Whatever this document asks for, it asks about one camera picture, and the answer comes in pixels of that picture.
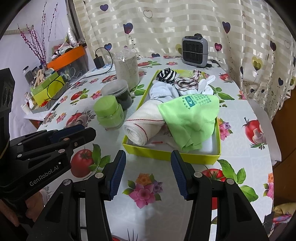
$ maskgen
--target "space heater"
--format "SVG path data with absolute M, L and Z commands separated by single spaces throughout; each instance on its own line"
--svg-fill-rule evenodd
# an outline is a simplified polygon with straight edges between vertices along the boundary
M 182 39 L 182 61 L 196 67 L 207 65 L 208 44 L 201 34 L 185 36 Z

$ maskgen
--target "cream striped curtain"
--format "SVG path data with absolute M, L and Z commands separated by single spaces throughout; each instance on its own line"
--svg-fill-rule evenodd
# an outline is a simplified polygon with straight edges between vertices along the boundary
M 74 0 L 92 57 L 128 45 L 140 58 L 178 56 L 181 40 L 200 33 L 209 58 L 229 73 L 270 119 L 295 86 L 295 40 L 263 0 Z M 106 51 L 98 51 L 108 58 Z

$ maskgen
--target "silver screw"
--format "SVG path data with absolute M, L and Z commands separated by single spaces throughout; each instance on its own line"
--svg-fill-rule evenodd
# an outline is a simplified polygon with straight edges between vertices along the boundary
M 69 185 L 70 183 L 71 183 L 71 180 L 70 180 L 70 179 L 65 179 L 65 180 L 63 181 L 63 184 L 64 184 L 65 186 Z
M 104 176 L 104 174 L 102 172 L 98 172 L 95 174 L 96 178 L 102 178 Z
M 228 178 L 228 179 L 226 180 L 226 182 L 227 182 L 228 184 L 230 184 L 230 185 L 234 184 L 234 181 L 233 181 L 231 178 Z
M 195 176 L 195 177 L 202 177 L 202 173 L 201 173 L 201 172 L 195 172 L 195 173 L 194 173 L 194 176 Z

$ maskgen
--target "teal logo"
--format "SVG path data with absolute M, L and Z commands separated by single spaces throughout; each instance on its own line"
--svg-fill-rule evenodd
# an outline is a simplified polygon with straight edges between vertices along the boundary
M 186 97 L 185 97 L 185 100 L 186 100 L 186 102 L 188 103 L 188 105 L 189 105 L 190 107 L 192 107 L 192 106 L 195 105 L 194 102 L 193 102 L 193 100 L 191 99 L 190 96 L 186 96 Z

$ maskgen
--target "green jar lid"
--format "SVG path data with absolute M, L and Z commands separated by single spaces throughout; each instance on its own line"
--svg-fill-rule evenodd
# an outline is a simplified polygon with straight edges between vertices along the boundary
M 103 96 L 94 104 L 94 111 L 99 117 L 111 116 L 117 110 L 118 103 L 114 95 Z

